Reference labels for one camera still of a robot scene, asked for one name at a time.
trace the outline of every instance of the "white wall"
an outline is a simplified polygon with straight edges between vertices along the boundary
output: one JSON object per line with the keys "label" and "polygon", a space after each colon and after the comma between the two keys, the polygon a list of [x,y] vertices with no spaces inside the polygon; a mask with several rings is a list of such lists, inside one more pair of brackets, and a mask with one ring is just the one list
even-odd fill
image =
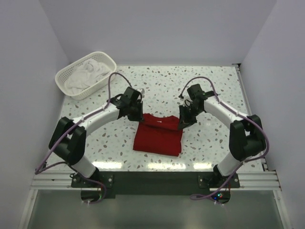
{"label": "white wall", "polygon": [[68,64],[37,0],[0,1],[0,228],[17,228],[62,103]]}
{"label": "white wall", "polygon": [[276,0],[40,0],[69,60],[241,63]]}
{"label": "white wall", "polygon": [[304,0],[277,0],[241,65],[252,111],[270,137],[268,165],[277,170],[296,229],[305,225],[304,11]]}

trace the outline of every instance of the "table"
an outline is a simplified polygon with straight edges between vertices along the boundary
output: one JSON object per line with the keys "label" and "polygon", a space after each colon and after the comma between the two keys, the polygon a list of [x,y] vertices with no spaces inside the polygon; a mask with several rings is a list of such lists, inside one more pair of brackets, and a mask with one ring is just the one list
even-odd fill
{"label": "table", "polygon": [[[211,66],[118,66],[117,71],[128,78],[134,88],[145,90],[143,112],[154,116],[179,117],[178,98],[184,85],[195,76],[209,77],[220,98],[241,112],[247,113],[242,89],[235,67]],[[204,91],[211,90],[203,79]],[[120,76],[111,82],[112,96],[123,93],[128,84]],[[75,118],[103,105],[108,99],[104,87],[91,96],[76,101],[66,96],[60,117]],[[133,151],[133,140],[138,123],[123,117],[92,133],[86,140],[85,155],[99,170],[108,171],[212,171],[229,152],[229,130],[210,114],[197,116],[198,123],[184,129],[179,157]],[[62,161],[52,154],[48,165]],[[70,171],[65,165],[54,167],[55,171]],[[263,171],[260,160],[245,164],[239,172]]]}

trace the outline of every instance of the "plastic basket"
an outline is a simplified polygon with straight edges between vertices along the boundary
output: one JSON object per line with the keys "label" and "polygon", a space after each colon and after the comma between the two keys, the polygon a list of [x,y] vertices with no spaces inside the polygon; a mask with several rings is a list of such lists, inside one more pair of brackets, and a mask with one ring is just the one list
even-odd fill
{"label": "plastic basket", "polygon": [[105,78],[101,79],[100,81],[98,81],[96,84],[88,87],[87,89],[83,90],[81,93],[79,94],[70,94],[66,91],[65,87],[64,87],[64,83],[65,81],[71,76],[71,74],[74,72],[75,68],[82,65],[82,63],[88,59],[94,59],[97,62],[102,62],[105,65],[108,66],[108,68],[110,69],[110,73],[115,72],[116,71],[116,63],[113,61],[113,59],[108,56],[106,53],[104,52],[92,52],[89,55],[79,59],[78,61],[68,65],[67,67],[61,69],[55,76],[55,82],[57,84],[57,86],[60,88],[60,90],[68,96],[71,96],[73,99],[75,100],[81,100],[86,98],[87,96],[91,95],[92,93],[96,92],[97,90],[101,89],[102,87],[106,86],[108,83],[108,77],[109,75],[107,75]]}

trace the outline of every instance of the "white cloth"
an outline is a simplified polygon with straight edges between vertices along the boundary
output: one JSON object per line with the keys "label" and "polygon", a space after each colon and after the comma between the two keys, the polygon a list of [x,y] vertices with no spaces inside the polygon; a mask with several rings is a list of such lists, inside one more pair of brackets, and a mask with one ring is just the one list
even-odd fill
{"label": "white cloth", "polygon": [[68,93],[79,94],[105,78],[108,73],[110,73],[110,69],[107,65],[99,63],[94,59],[88,59],[75,69],[65,81],[64,86]]}

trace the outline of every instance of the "basket rim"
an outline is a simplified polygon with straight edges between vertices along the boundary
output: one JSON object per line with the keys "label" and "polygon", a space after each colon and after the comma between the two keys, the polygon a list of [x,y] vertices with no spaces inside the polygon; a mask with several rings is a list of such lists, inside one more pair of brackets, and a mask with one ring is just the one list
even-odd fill
{"label": "basket rim", "polygon": [[85,90],[83,90],[83,91],[80,92],[79,94],[69,94],[69,93],[67,93],[67,92],[64,90],[64,88],[59,84],[59,82],[57,82],[57,79],[59,78],[59,75],[61,75],[62,72],[64,72],[67,68],[70,68],[70,67],[72,67],[72,66],[78,64],[78,63],[81,62],[83,59],[85,59],[85,58],[87,58],[87,57],[90,57],[90,56],[92,56],[92,55],[94,55],[94,54],[102,54],[102,55],[104,55],[105,57],[109,58],[109,60],[110,60],[110,61],[113,63],[113,65],[114,65],[114,70],[113,70],[113,71],[110,71],[110,74],[116,71],[116,68],[117,68],[116,62],[114,62],[114,60],[113,60],[108,54],[106,54],[106,53],[104,53],[104,52],[101,52],[101,51],[91,52],[91,53],[89,53],[88,55],[86,55],[86,56],[84,56],[84,57],[82,57],[82,58],[80,58],[80,59],[74,61],[73,63],[69,64],[68,66],[64,67],[63,69],[61,69],[59,72],[56,73],[56,75],[55,75],[55,82],[56,82],[56,85],[59,87],[59,89],[60,89],[65,95],[71,96],[71,97],[79,96],[79,95],[81,95],[81,94],[87,92],[88,90],[90,90],[91,88],[93,88],[95,85],[101,83],[102,81],[104,81],[106,78],[109,77],[110,74],[109,74],[108,76],[102,78],[101,80],[99,80],[99,81],[96,82],[95,84],[91,85],[90,87],[86,88]]}

